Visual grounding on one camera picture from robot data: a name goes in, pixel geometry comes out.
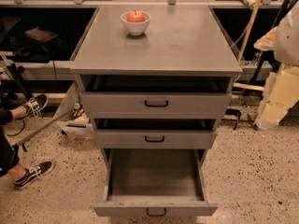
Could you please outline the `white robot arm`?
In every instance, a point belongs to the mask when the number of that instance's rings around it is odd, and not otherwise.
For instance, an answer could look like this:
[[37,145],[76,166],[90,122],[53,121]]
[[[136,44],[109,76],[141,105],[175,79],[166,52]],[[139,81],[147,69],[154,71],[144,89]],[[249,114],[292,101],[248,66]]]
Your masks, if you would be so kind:
[[258,128],[268,130],[278,126],[299,102],[299,1],[278,26],[255,42],[254,48],[272,50],[280,62],[278,71],[271,72],[265,82],[255,120]]

